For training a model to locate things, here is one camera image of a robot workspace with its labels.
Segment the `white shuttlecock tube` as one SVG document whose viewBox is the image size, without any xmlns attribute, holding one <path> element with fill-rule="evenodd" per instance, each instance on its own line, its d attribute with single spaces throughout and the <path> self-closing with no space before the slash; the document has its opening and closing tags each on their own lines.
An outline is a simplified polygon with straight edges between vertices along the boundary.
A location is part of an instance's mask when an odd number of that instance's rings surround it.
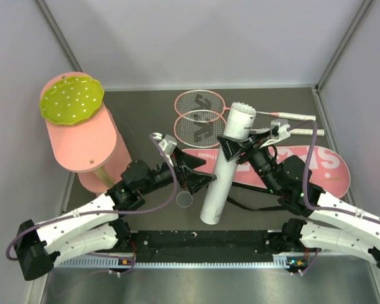
<svg viewBox="0 0 380 304">
<path fill-rule="evenodd" d="M 248 115 L 230 108 L 224 135 L 233 139 L 246 139 L 253 126 L 256 115 Z M 200 219 L 208 224 L 219 222 L 225 206 L 232 182 L 236 173 L 237 164 L 234 160 L 227 162 L 221 147 L 214 166 L 213 174 L 217 180 L 213 181 L 207 189 L 200 213 Z"/>
</svg>

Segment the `clear plastic tube lid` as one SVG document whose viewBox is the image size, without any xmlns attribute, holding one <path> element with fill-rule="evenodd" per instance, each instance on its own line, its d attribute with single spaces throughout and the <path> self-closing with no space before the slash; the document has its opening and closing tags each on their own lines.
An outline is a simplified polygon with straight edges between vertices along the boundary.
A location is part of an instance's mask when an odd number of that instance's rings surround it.
<svg viewBox="0 0 380 304">
<path fill-rule="evenodd" d="M 181 191 L 175 199 L 177 205 L 181 208 L 188 208 L 193 203 L 193 196 L 189 191 Z"/>
</svg>

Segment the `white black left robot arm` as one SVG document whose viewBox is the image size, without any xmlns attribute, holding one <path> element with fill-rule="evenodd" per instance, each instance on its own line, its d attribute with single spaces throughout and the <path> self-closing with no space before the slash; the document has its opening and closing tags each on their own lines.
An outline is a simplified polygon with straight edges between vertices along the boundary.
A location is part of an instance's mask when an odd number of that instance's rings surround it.
<svg viewBox="0 0 380 304">
<path fill-rule="evenodd" d="M 179 148 L 153 170 L 145 161 L 134 160 L 120 182 L 82 207 L 40 223 L 24 221 L 13 244 L 23 278 L 33 281 L 62 262 L 93 251 L 126 250 L 131 236 L 122 217 L 139 213 L 144 195 L 170 184 L 191 194 L 208 186 L 216 176 L 197 170 L 205 164 Z"/>
</svg>

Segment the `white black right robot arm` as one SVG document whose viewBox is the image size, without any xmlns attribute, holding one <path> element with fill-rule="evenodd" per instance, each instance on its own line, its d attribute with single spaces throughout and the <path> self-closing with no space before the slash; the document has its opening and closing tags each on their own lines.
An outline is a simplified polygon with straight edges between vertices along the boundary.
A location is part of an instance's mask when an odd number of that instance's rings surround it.
<svg viewBox="0 0 380 304">
<path fill-rule="evenodd" d="M 296 215 L 282 228 L 287 249 L 338 251 L 380 269 L 380 217 L 310 182 L 314 141 L 306 160 L 292 155 L 282 162 L 269 151 L 277 142 L 270 132 L 251 134 L 246 139 L 219 136 L 218 141 L 227 162 L 249 163 L 267 189 L 279 197 L 279 204 Z"/>
</svg>

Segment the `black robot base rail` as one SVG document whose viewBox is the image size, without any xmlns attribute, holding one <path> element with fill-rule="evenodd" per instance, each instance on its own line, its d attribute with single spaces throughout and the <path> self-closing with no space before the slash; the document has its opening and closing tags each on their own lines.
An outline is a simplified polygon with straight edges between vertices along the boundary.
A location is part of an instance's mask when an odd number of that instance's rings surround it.
<svg viewBox="0 0 380 304">
<path fill-rule="evenodd" d="M 133 253 L 140 263 L 271 262 L 272 255 L 304 253 L 299 241 L 280 231 L 138 231 L 128 241 L 99 253 Z"/>
</svg>

